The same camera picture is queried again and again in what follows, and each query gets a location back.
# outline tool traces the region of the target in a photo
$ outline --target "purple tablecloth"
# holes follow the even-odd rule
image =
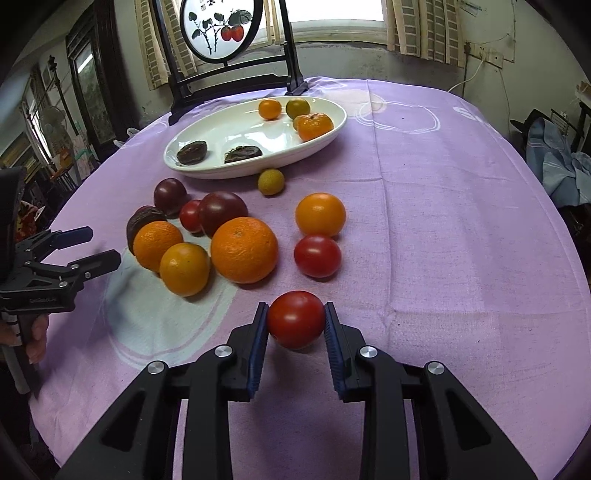
[[[152,202],[160,180],[177,176],[162,159],[176,133],[215,109],[280,90],[216,100],[173,127],[162,117],[61,211],[53,229],[89,225],[95,236],[50,261],[115,248],[124,263],[88,282],[73,313],[51,316],[46,381],[31,403],[44,440],[65,462],[150,360],[192,361],[250,322],[260,300],[303,289],[333,301],[343,323],[397,360],[443,361],[538,478],[551,480],[591,421],[591,298],[552,202],[513,148],[458,97],[376,81],[310,84],[309,95],[340,103],[349,119],[329,147],[284,169],[281,196],[262,197],[253,177],[179,176],[197,198],[237,192],[275,231],[281,261],[263,285],[239,288],[217,277],[193,303],[171,299],[126,252],[125,224]],[[312,192],[339,196],[348,212],[339,239],[344,265],[326,283],[302,276],[292,256],[300,238],[293,212]],[[252,403],[230,406],[230,434],[237,480],[358,478],[362,406],[337,399],[322,341],[303,354],[269,340],[261,389]]]

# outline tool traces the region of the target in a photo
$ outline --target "wall outlet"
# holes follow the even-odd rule
[[[498,68],[503,68],[504,56],[500,51],[496,51],[492,48],[486,48],[486,45],[479,45],[476,43],[470,43],[470,55],[476,57],[479,60],[484,60],[491,65]]]
[[[470,43],[470,55],[480,60],[486,60],[488,58],[489,50],[484,45],[478,45],[476,43]]]
[[[500,51],[490,49],[486,61],[495,67],[503,68],[503,54]]]

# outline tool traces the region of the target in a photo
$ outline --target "door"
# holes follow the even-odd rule
[[[113,25],[113,0],[95,0],[66,37],[74,93],[99,161],[117,150],[113,140],[125,140],[127,129],[137,127]]]

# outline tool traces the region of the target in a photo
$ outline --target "red tomato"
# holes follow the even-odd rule
[[[294,250],[297,268],[313,278],[330,277],[339,269],[341,258],[339,246],[326,235],[307,235]]]
[[[232,38],[234,41],[241,41],[244,38],[244,27],[242,25],[232,27]]]
[[[220,34],[223,41],[230,41],[232,39],[232,29],[230,27],[223,27]]]
[[[306,291],[284,293],[269,308],[267,328],[285,348],[304,348],[324,330],[324,305],[317,296]]]
[[[181,213],[178,217],[181,220],[181,225],[187,232],[199,233],[201,229],[201,222],[199,221],[199,205],[201,200],[191,200],[184,204],[181,208]]]

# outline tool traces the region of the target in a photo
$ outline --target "round painting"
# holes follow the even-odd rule
[[[183,37],[206,62],[231,60],[251,44],[262,9],[262,0],[183,0]]]

